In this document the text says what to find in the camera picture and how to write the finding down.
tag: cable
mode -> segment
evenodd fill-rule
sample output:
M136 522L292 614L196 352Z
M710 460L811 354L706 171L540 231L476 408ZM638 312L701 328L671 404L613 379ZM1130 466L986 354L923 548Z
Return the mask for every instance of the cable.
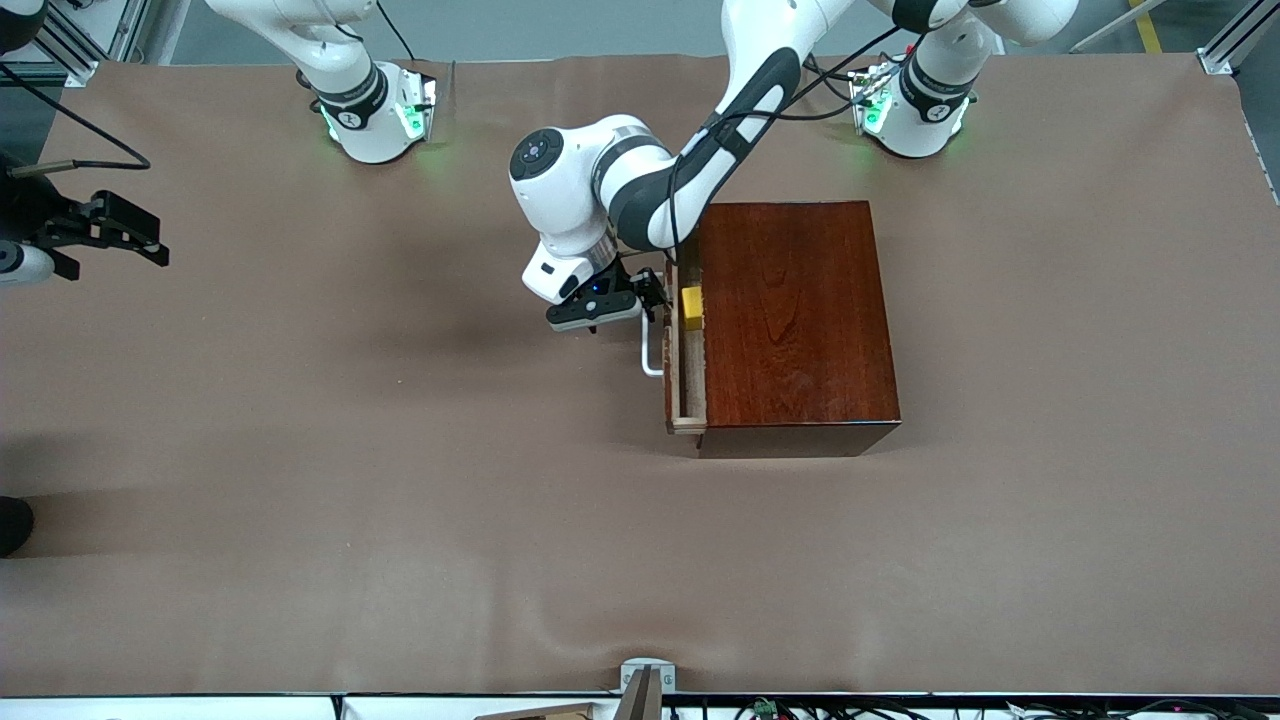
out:
M408 53L408 59L417 63L417 55L413 54L413 49L404 41L404 36L401 35L399 28L392 22L392 17L387 14L387 8L383 8L383 0L378 0L378 12L383 14L383 19L387 20L387 27L392 28L392 32L396 33L396 40L399 40L401 46L403 46L404 51Z
M810 82L809 85L806 85L804 87L804 90L801 90L800 92L795 94L795 96L791 97L791 101L787 102L786 106L790 108L791 105L795 105L797 100L800 100L805 95L809 95L809 92L814 87L818 87L818 85L822 83L823 79L835 77L836 74L840 73L840 70L845 69L846 65L849 65L850 63L852 63L854 60L856 60L858 58L860 58L863 55L863 53L867 53L872 47L879 45L881 42L884 42L886 40L888 40L890 37L892 37L893 33L896 33L900 29L902 29L902 28L900 28L899 26L893 26L893 27L888 28L887 31L879 33L874 40L872 40L867 45L863 45L858 50L854 50L847 58L845 58L844 60L841 60L840 64L837 64L835 68L831 68L829 70L819 74L818 78L814 79L813 82Z
M822 69L822 65L818 64L818 59L814 58L812 53L809 54L808 58L805 58L804 69L806 69L806 70L809 70L812 73L817 73L817 74L823 74L823 73L827 72L827 70ZM844 100L845 102L851 101L847 95L845 95L844 92L841 92L838 87L836 87L835 85L831 83L831 78L824 78L822 81L822 83L826 85L827 90L829 90L831 94L835 95L836 97Z
M902 28L899 27L899 26L891 27L890 29L887 29L887 31L879 33L878 36L876 36L867 45L863 45L858 50L854 50L847 58L845 58L844 60L841 60L840 64L836 65L835 68L832 68L829 70L823 70L822 73L819 73L818 78L814 79L813 82L810 82L809 85L806 85L804 87L804 90L801 90L800 92L795 94L791 97L791 100L786 105L782 106L782 110L786 110L787 108L795 105L797 100L800 100L801 97L804 97L805 95L808 95L814 87L818 87L818 85L820 85L823 82L829 82L829 79L832 77L835 77L837 73L840 73L842 69L845 69L846 65L849 65L850 63L852 63L854 60L856 60L859 56L861 56L863 53L867 53L868 50L870 50L876 45L878 45L878 44L886 41L886 40L888 40L893 33L896 33L900 29L902 29ZM724 123L728 123L731 120L744 119L744 118L768 118L768 122L773 122L773 120L801 120L801 122L826 120L826 119L835 118L836 115L844 114L846 110L849 110L850 108L854 106L854 102L856 102L859 100L860 100L860 97L859 99L850 97L838 109L832 110L829 113L822 113L822 114L818 114L818 115L787 115L787 114L785 114L781 110L772 110L772 111L768 111L768 110L746 110L746 111L741 111L741 113L732 113L732 114L724 115L724 117L719 118L718 120L716 120L714 123L712 123L712 126L707 128L707 135L714 135L717 131L719 131L721 127L724 126ZM684 164L684 161L685 161L685 154L684 152L676 155L676 163L671 168L671 177L667 179L667 205L669 206L669 209L667 210L667 213L668 213L668 217L671 218L671 245L672 245L672 247L676 247L676 246L680 245L680 227L678 227L678 224L676 222L676 192L678 190L676 187L676 183L677 183L677 176L680 174L680 167L681 167L681 164ZM663 252L667 254L667 259L668 260L672 260L671 254L667 252L666 249L663 249Z
M356 33L351 32L349 29L347 29L347 28L342 27L340 24L337 24L337 23L335 23L335 24L334 24L333 27L334 27L334 28L335 28L335 29L337 29L338 32L340 32L340 33L346 35L347 37L349 37L349 38L352 38L352 40L355 40L355 41L357 41L357 42L364 42L364 41L365 41L365 38L364 38L364 37L360 37L358 35L356 35Z
M1155 710L1155 708L1157 708L1160 706L1164 706L1164 705L1172 705L1172 706L1178 707L1179 711L1183 711L1183 710L1187 710L1187 708L1197 710L1199 712L1213 715L1215 717L1219 717L1220 720L1230 720L1230 717L1231 717L1230 714L1224 712L1221 710L1217 710L1215 707L1210 707L1207 705L1201 705L1198 702L1192 702L1192 701L1188 701L1188 700L1178 700L1178 698L1157 700L1156 702L1152 702L1151 705L1144 705L1144 706L1139 707L1138 710L1130 710L1129 712L1116 712L1116 714L1108 715L1108 717L1111 717L1114 720L1126 720L1128 717L1133 717L1134 715L1138 715L1139 712L1151 712L1152 710Z
M1097 715L1093 715L1088 711L1075 712L1071 710L1062 710L1061 707L1053 707L1051 705L1044 705L1039 702L1028 703L1027 706L1023 707L1023 710L1042 714L1042 715L1024 715L1025 720L1100 720Z
M881 710L887 710L890 712L897 712L899 715L906 715L911 720L929 720L924 715L920 715L919 712L908 708L905 705L893 702L892 700L859 698L859 702L868 705L870 707L878 707Z
M45 105L49 105L54 110L58 110L59 113L67 115L68 118L76 120L77 123L79 123L82 126L84 126L93 135L96 135L96 136L101 137L102 140L110 142L111 145L119 147L120 150L125 151L131 158L133 158L134 160L137 160L136 163L119 163L119 161L114 161L114 160L69 160L69 163L72 164L73 168L101 168L101 169L106 169L106 170L150 170L151 169L151 160L147 160L141 152L138 152L137 150L129 147L124 142L116 140L115 136L113 136L111 133L106 132L105 129L102 129L102 128L95 126L93 123L86 120L84 118L79 117L78 114L73 113L72 110L68 110L65 106L63 106L61 102L59 102L59 101L54 100L52 97L45 95L40 90L37 90L33 85L31 85L29 82L22 79L20 77L18 77L18 73L15 73L12 69L9 69L9 65L6 65L4 63L0 63L0 73L4 73L15 85L18 85L19 87L22 87L27 92L35 95Z

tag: yellow sponge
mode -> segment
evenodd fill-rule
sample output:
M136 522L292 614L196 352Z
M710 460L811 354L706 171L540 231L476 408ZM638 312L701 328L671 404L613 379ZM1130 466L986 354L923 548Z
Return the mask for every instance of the yellow sponge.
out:
M703 329L703 288L701 286L685 287L680 290L680 306L685 311L685 329Z

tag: black robot arm segment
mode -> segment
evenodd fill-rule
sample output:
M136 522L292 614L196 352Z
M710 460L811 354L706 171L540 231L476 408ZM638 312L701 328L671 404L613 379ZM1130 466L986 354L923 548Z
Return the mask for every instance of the black robot arm segment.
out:
M47 14L47 0L0 0L0 55L35 40Z
M17 249L19 260L23 252L46 255L51 273L69 281L79 279L79 263L59 249L73 245L129 250L156 265L169 264L169 249L160 242L160 219L151 213L106 190L95 192L88 202L76 202L42 176L14 178L10 169L17 165L12 156L0 154L0 241L22 245ZM5 273L0 268L0 284L17 279Z
M745 135L740 132L740 126L758 110L785 108L800 85L800 73L796 51L778 49L755 70L723 113L712 113L707 118L689 147L673 163L636 177L614 192L607 202L618 240L636 250L659 250L682 242L719 188L764 137L774 118L759 118L763 120L760 127ZM605 152L602 160L608 164L602 163L595 176L605 177L611 167L625 156ZM713 163L717 156L721 161ZM671 229L672 209L663 210L673 199L675 237ZM654 218L659 214L667 222L654 227Z

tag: wooden drawer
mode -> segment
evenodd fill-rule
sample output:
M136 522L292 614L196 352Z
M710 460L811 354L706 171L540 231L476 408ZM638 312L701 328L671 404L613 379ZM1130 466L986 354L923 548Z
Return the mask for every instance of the wooden drawer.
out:
M701 456L859 455L901 423L867 202L712 205L678 261L667 420Z

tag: white robot link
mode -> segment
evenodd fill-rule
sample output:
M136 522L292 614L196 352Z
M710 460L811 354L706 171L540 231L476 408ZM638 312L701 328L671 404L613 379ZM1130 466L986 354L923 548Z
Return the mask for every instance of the white robot link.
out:
M375 0L206 0L288 55L320 100L329 136L361 163L387 163L426 140L435 79L375 63L347 23Z
M631 115L543 128L517 145L511 186L540 236L522 279L553 305L547 311L553 329L636 318L663 302L652 272L626 273L616 240L640 251L682 242L791 101L803 60L852 3L724 0L728 87L678 154ZM968 105L973 79L992 53L988 26L1020 42L1043 40L1066 24L1076 0L873 4L899 27L928 35L881 99L892 110L867 132L895 152L922 156L941 150Z

